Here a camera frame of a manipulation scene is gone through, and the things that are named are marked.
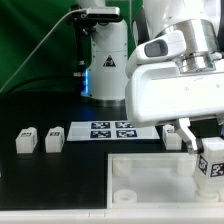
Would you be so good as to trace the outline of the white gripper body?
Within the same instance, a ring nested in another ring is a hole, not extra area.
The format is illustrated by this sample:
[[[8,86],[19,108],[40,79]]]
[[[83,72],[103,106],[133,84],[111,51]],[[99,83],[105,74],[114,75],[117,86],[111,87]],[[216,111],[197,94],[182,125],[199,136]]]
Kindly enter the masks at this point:
[[[134,127],[204,120],[224,113],[224,61],[216,70],[180,74],[174,62],[139,66],[126,87],[126,114]]]

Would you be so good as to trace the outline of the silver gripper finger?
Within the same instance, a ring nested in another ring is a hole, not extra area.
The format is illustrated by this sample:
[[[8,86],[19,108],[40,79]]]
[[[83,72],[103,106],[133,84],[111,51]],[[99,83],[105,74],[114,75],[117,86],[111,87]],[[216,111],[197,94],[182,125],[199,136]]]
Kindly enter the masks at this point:
[[[201,154],[203,149],[202,140],[195,137],[189,129],[190,120],[188,118],[179,118],[174,122],[175,132],[186,143],[189,154]]]

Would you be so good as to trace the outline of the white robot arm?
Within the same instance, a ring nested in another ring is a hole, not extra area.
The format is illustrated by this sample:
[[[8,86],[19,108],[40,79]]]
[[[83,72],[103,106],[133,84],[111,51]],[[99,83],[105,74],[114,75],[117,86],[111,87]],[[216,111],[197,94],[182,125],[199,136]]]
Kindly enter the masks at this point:
[[[106,0],[77,0],[93,26],[86,96],[125,102],[136,128],[172,124],[191,154],[203,151],[193,120],[224,114],[224,58],[218,43],[222,0],[142,0],[132,21],[130,56],[126,23]]]

